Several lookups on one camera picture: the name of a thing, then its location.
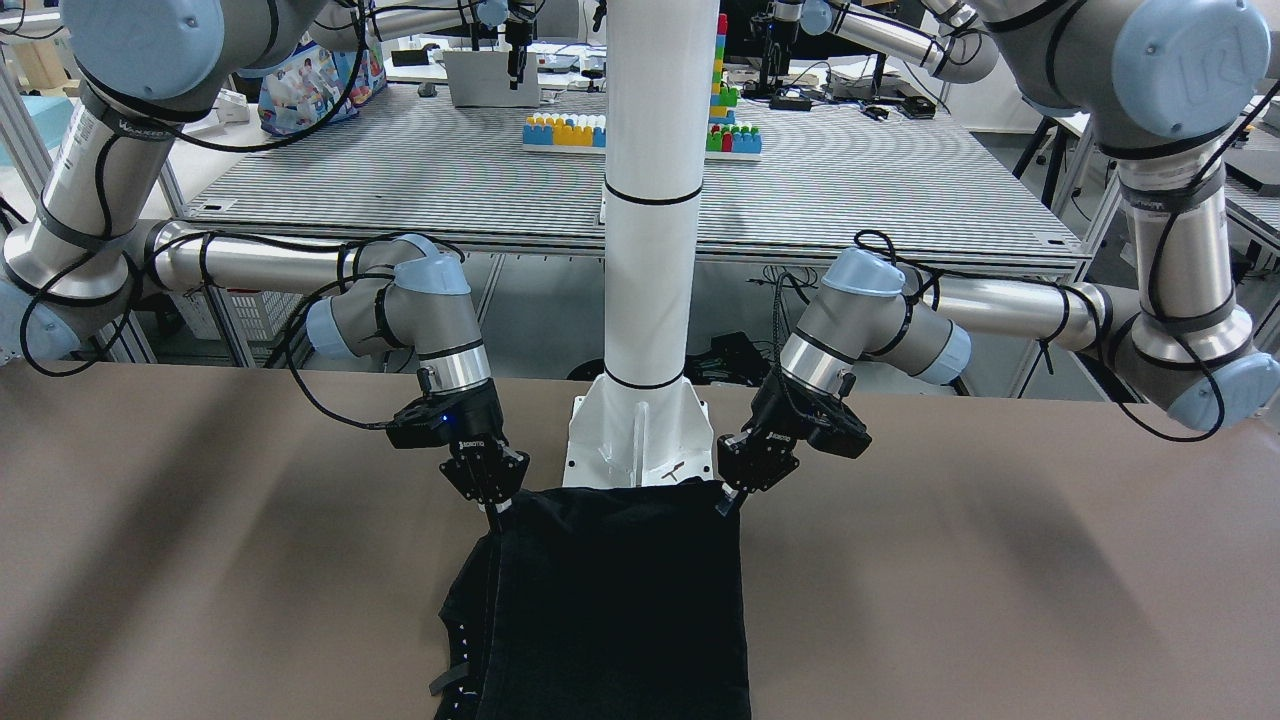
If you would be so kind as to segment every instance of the blue block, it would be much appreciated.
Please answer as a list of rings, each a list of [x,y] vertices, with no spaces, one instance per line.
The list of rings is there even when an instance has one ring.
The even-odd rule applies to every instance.
[[[67,126],[72,122],[74,109],[72,101],[65,97],[23,96],[22,102],[31,113],[31,119],[36,120],[36,129],[40,131],[40,138],[45,142],[45,147],[52,150],[61,145],[63,136],[67,135]],[[0,165],[12,164],[13,160],[0,145]]]

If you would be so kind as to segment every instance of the white crate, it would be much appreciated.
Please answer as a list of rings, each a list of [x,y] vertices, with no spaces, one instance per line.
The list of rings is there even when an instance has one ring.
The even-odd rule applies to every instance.
[[[239,319],[246,340],[256,342],[269,342],[275,340],[284,329],[284,322],[289,319],[289,313],[302,300],[300,295],[287,292],[252,292],[242,290],[228,290],[227,299],[230,300],[232,309]],[[220,340],[218,324],[214,323],[214,314],[209,310],[209,301],[204,292],[191,295],[172,295],[173,304],[178,306],[182,319],[187,320],[187,327],[198,340]]]

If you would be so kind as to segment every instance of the white pole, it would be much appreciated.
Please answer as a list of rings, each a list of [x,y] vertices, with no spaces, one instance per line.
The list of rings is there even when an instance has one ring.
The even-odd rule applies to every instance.
[[[570,427],[566,484],[709,478],[710,425],[682,378],[716,0],[609,5],[604,365]]]

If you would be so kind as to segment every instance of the black pants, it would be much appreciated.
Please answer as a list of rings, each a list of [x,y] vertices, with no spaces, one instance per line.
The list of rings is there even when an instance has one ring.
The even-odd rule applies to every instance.
[[[721,497],[521,492],[440,610],[436,720],[750,717],[739,516]]]

